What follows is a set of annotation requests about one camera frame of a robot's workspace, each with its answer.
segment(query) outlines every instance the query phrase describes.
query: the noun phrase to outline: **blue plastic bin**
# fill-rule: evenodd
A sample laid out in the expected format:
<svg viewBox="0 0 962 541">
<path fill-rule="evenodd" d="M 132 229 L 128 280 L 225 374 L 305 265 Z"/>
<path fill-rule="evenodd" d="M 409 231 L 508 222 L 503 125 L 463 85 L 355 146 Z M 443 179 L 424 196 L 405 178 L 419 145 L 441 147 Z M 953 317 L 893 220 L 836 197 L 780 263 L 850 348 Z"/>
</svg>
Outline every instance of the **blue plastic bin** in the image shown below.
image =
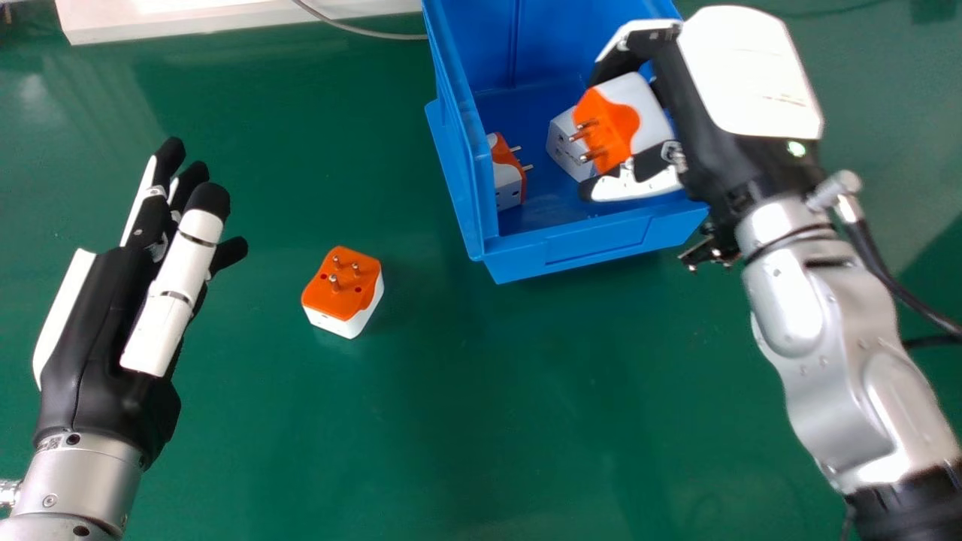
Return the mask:
<svg viewBox="0 0 962 541">
<path fill-rule="evenodd" d="M 631 19 L 678 17 L 670 0 L 423 0 L 438 99 L 426 107 L 468 256 L 495 282 L 684 243 L 705 218 L 683 192 L 586 203 L 544 150 L 598 52 Z M 498 213 L 486 133 L 521 145 L 527 200 Z"/>
</svg>

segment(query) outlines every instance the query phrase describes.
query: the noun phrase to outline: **robotic hand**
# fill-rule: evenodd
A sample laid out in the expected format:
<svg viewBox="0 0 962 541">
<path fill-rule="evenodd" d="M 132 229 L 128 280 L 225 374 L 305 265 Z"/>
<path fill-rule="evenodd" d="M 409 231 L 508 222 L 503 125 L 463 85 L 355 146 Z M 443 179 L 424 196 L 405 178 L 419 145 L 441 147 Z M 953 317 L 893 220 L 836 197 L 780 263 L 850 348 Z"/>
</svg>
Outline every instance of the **robotic hand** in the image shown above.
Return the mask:
<svg viewBox="0 0 962 541">
<path fill-rule="evenodd" d="M 247 254 L 218 244 L 230 195 L 184 144 L 147 163 L 120 245 L 78 249 L 34 353 L 37 453 L 22 481 L 0 481 L 0 541 L 120 539 L 140 476 L 173 436 L 171 377 L 190 319 L 220 270 Z"/>
<path fill-rule="evenodd" d="M 659 157 L 710 210 L 707 239 L 680 259 L 691 271 L 745 260 L 755 339 L 782 378 L 798 439 L 854 511 L 861 538 L 962 538 L 962 452 L 902 345 L 893 296 L 947 341 L 962 328 L 886 270 L 855 198 L 859 178 L 826 178 L 823 117 L 784 23 L 734 6 L 704 8 L 684 26 L 633 21 L 598 57 L 590 87 L 637 77 L 647 62 L 680 142 Z M 612 129 L 595 118 L 578 127 Z M 645 157 L 608 175 L 647 182 L 650 171 L 634 174 L 631 163 L 657 166 Z"/>
</svg>

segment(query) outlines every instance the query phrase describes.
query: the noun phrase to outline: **tabletop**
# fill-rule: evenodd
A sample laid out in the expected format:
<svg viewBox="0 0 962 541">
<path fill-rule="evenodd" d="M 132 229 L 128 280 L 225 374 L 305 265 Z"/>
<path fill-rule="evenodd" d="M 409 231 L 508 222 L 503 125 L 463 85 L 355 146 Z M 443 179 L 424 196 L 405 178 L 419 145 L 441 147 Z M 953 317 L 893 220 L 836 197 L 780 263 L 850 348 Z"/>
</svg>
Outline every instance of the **tabletop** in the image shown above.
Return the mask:
<svg viewBox="0 0 962 541">
<path fill-rule="evenodd" d="M 789 23 L 820 96 L 823 163 L 862 174 L 893 270 L 960 318 L 962 21 L 951 2 L 851 2 L 759 6 Z M 14 5 L 0 475 L 32 454 L 30 358 L 73 250 L 115 245 L 147 156 L 176 135 L 231 191 L 227 234 L 251 250 L 189 330 L 183 413 L 127 538 L 837 538 L 843 502 L 788 424 L 737 274 L 689 275 L 668 250 L 495 286 L 458 232 L 434 92 L 424 43 L 318 23 L 72 48 L 51 4 Z M 299 305 L 334 245 L 384 265 L 354 341 Z M 906 336 L 932 330 L 902 315 Z M 958 352 L 916 359 L 962 427 Z"/>
</svg>

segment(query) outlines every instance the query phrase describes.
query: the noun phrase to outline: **black fingertip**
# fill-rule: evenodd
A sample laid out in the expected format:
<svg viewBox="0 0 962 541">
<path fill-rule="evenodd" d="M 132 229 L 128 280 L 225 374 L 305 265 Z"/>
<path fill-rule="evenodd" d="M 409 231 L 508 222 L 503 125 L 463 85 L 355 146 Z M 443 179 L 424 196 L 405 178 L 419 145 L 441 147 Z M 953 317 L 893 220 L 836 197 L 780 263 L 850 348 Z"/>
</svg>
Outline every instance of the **black fingertip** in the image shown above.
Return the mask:
<svg viewBox="0 0 962 541">
<path fill-rule="evenodd" d="M 595 191 L 595 185 L 600 179 L 600 176 L 594 176 L 578 185 L 578 196 L 581 197 L 582 201 L 593 201 L 592 193 Z"/>
<path fill-rule="evenodd" d="M 157 168 L 154 169 L 154 186 L 169 188 L 170 179 L 187 159 L 184 142 L 172 137 L 165 141 L 157 152 L 154 152 L 154 157 L 157 158 Z"/>
<path fill-rule="evenodd" d="M 234 237 L 217 245 L 214 259 L 211 260 L 211 278 L 218 272 L 247 257 L 248 248 L 247 240 L 244 237 Z"/>
<path fill-rule="evenodd" d="M 226 222 L 231 215 L 231 195 L 219 184 L 201 183 L 190 194 L 184 214 L 192 210 L 209 212 L 220 218 L 220 221 Z"/>
<path fill-rule="evenodd" d="M 170 200 L 170 210 L 183 213 L 193 191 L 208 180 L 211 180 L 211 172 L 207 169 L 207 164 L 203 162 L 190 164 L 184 172 L 177 175 L 177 191 Z"/>
</svg>

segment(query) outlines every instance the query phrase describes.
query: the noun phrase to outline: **white cable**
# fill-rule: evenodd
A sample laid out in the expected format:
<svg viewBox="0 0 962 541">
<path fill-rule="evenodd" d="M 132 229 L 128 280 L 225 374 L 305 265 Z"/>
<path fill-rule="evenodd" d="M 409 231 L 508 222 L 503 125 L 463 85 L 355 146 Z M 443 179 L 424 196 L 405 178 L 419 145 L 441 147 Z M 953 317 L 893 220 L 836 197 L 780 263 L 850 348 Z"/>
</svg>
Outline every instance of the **white cable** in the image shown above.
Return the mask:
<svg viewBox="0 0 962 541">
<path fill-rule="evenodd" d="M 335 28 L 340 28 L 341 30 L 344 30 L 344 31 L 346 31 L 346 32 L 350 32 L 350 33 L 352 33 L 352 34 L 360 34 L 361 36 L 368 36 L 368 37 L 371 37 L 371 38 L 394 39 L 394 40 L 397 40 L 397 41 L 425 41 L 425 40 L 427 40 L 427 34 L 393 34 L 393 33 L 391 33 L 391 32 L 378 32 L 378 31 L 376 31 L 376 30 L 368 30 L 367 28 L 359 28 L 359 27 L 357 27 L 357 26 L 352 26 L 352 25 L 349 25 L 349 24 L 344 24 L 344 23 L 342 23 L 342 22 L 338 22 L 338 21 L 332 19 L 331 17 L 325 15 L 324 13 L 319 12 L 319 11 L 317 10 L 317 8 L 315 8 L 314 6 L 311 6 L 310 4 L 308 4 L 307 2 L 305 2 L 304 0 L 291 0 L 291 1 L 292 1 L 294 4 L 297 4 L 298 6 L 300 6 L 300 8 L 301 8 L 302 10 L 304 10 L 304 11 L 307 12 L 307 13 L 310 13 L 311 15 L 313 15 L 314 17 L 316 17 L 317 19 L 322 20 L 322 21 L 326 22 L 327 24 L 329 24 L 329 25 L 331 25 L 331 26 L 333 26 L 333 27 L 335 27 Z"/>
</svg>

